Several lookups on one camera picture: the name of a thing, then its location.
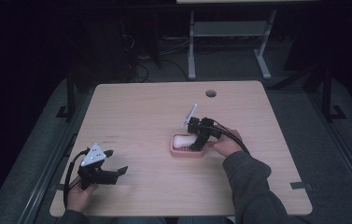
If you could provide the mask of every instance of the small pink container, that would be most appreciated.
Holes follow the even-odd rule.
[[[188,133],[175,133],[172,136],[172,141],[170,144],[170,154],[174,157],[179,157],[179,158],[201,158],[204,155],[204,150],[205,147],[203,147],[200,151],[194,151],[192,149],[190,149],[189,147],[174,147],[173,143],[174,143],[174,139],[175,136],[189,136],[192,134],[188,134]]]

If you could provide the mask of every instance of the white object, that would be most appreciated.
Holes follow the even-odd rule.
[[[196,78],[195,58],[193,54],[193,42],[195,36],[261,36],[262,42],[257,49],[254,49],[254,55],[263,78],[271,79],[272,76],[263,59],[269,35],[275,20],[276,10],[272,10],[267,21],[195,21],[194,12],[190,13],[190,51],[188,53],[188,71],[189,79]]]
[[[185,125],[187,125],[190,122],[190,118],[192,117],[193,113],[195,112],[196,106],[198,106],[198,105],[193,105],[192,110],[185,117],[184,125],[182,125],[183,128],[185,127]]]
[[[173,147],[190,147],[196,141],[196,135],[176,135],[173,139]]]
[[[98,161],[103,161],[105,158],[106,154],[99,147],[99,145],[95,143],[88,152],[88,155],[86,155],[85,159],[83,159],[81,166],[87,166]]]

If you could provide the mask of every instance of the table leg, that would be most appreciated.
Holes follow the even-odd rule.
[[[195,79],[195,57],[193,56],[193,36],[194,36],[194,12],[190,13],[190,52],[188,52],[188,77],[189,79]]]
[[[263,52],[265,51],[266,43],[268,42],[269,34],[272,30],[272,26],[275,20],[275,13],[276,10],[272,10],[269,20],[267,21],[263,31],[260,47],[258,49],[254,49],[255,57],[257,58],[258,65],[260,66],[260,71],[262,72],[263,78],[265,79],[272,78],[271,74],[269,73],[269,69],[266,66],[266,62],[263,59]]]

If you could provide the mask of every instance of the person's hand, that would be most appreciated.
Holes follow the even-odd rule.
[[[238,137],[240,140],[242,140],[242,137],[240,136],[240,133],[237,132],[237,130],[232,130],[229,128],[226,128],[226,130],[228,130],[236,137]],[[236,152],[236,151],[243,151],[243,149],[239,145],[237,145],[237,143],[235,143],[230,137],[226,136],[225,134],[222,134],[217,142],[207,141],[207,145],[209,147],[212,147],[215,151],[217,151],[219,154],[221,154],[224,157],[228,157],[231,154],[233,154],[233,152]]]
[[[77,178],[70,184],[71,189],[68,192],[67,197],[68,210],[74,210],[79,213],[83,213],[91,202],[92,195],[94,191],[98,188],[98,185],[89,185],[85,190],[83,190],[81,187],[82,182],[80,176],[77,176]]]

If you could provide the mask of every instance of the person's arm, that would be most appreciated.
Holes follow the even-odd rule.
[[[241,139],[236,130],[229,131]],[[232,189],[236,224],[288,223],[284,205],[269,189],[268,165],[252,158],[227,136],[208,145],[226,157],[222,166]]]
[[[89,219],[83,215],[83,212],[91,202],[94,191],[98,188],[98,185],[92,184],[83,190],[80,177],[77,178],[70,184],[71,189],[68,192],[67,207],[60,218],[60,224],[87,224],[90,223]]]

